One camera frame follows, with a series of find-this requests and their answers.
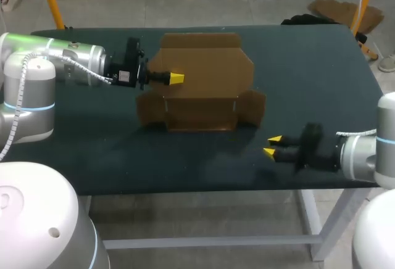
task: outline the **cable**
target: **cable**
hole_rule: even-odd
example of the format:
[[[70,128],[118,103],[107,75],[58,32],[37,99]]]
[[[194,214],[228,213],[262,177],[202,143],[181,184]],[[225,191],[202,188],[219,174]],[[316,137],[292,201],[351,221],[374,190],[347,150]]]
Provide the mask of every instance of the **cable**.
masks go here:
[[[368,131],[362,131],[362,132],[341,132],[338,131],[336,132],[336,135],[338,136],[356,136],[356,135],[375,135],[376,134],[376,129],[368,130]]]
[[[87,74],[91,75],[92,77],[95,77],[96,79],[105,82],[106,84],[111,85],[110,78],[106,78],[104,76],[100,76],[97,73],[92,72],[91,70],[88,70],[86,67],[84,67],[82,64],[79,64],[77,61],[72,60],[71,58],[67,57],[67,56],[63,56],[63,55],[58,55],[58,54],[48,54],[50,57],[55,57],[58,59],[61,59],[63,61],[66,61],[72,65],[74,65],[75,67],[78,67],[79,69],[83,70],[84,72],[86,72]]]
[[[37,57],[36,53],[29,53],[23,58],[23,61],[22,61],[22,74],[20,76],[20,81],[19,81],[19,90],[18,90],[17,105],[15,106],[15,115],[14,115],[14,119],[12,121],[12,126],[11,126],[10,134],[8,136],[6,145],[0,152],[0,161],[2,161],[3,158],[6,156],[8,150],[10,149],[11,144],[14,140],[15,134],[17,132],[20,109],[22,108],[23,91],[25,90],[27,63],[30,59],[32,59],[34,57]]]
[[[357,26],[357,24],[358,24],[358,21],[359,21],[359,19],[360,19],[360,10],[361,10],[361,8],[362,8],[362,0],[359,0],[359,6],[358,6],[358,16],[357,16],[357,20],[355,21],[355,24],[354,24],[354,26],[353,26],[353,28],[352,28],[352,33],[354,33],[354,29],[355,29],[355,27]]]

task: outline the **metal table frame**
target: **metal table frame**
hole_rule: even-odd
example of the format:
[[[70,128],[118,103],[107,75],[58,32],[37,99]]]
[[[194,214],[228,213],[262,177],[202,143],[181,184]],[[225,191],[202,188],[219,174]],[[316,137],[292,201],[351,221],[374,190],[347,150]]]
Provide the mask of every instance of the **metal table frame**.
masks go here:
[[[313,261],[324,261],[362,206],[371,189],[345,189],[322,226],[313,190],[298,190],[308,234],[281,236],[239,236],[201,238],[155,238],[103,241],[106,249],[142,249],[197,246],[264,246],[275,244],[310,244]],[[91,196],[86,201],[89,212]]]

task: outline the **dark green table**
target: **dark green table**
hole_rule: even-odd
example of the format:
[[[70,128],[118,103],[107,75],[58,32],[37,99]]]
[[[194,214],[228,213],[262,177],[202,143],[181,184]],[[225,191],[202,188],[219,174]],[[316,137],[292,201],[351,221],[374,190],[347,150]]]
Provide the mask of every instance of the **dark green table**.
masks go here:
[[[236,32],[255,63],[254,89],[267,95],[262,126],[234,132],[168,133],[143,129],[136,117],[138,89],[56,87],[53,135],[12,146],[7,161],[38,162],[61,172],[84,195],[256,189],[364,188],[341,173],[274,164],[262,153],[267,138],[298,136],[306,122],[326,134],[375,127],[382,95],[351,32],[339,25],[80,29],[75,40],[125,49],[141,38],[148,57],[166,32]],[[35,35],[70,39],[60,30]]]

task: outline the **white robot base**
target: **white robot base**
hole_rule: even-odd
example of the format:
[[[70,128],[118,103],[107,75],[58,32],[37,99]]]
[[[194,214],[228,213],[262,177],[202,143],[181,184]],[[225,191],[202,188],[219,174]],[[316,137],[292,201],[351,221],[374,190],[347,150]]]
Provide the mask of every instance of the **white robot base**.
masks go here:
[[[0,164],[0,268],[110,269],[72,185],[52,168]]]

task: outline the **white sneaker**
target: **white sneaker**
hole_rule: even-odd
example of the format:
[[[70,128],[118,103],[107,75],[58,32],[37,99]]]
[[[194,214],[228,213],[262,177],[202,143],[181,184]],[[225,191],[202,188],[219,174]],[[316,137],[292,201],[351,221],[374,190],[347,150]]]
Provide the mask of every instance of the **white sneaker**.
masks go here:
[[[385,73],[395,72],[395,54],[383,58],[378,64],[378,69]]]
[[[18,3],[18,0],[1,0],[1,8],[4,12],[10,12],[14,10]]]

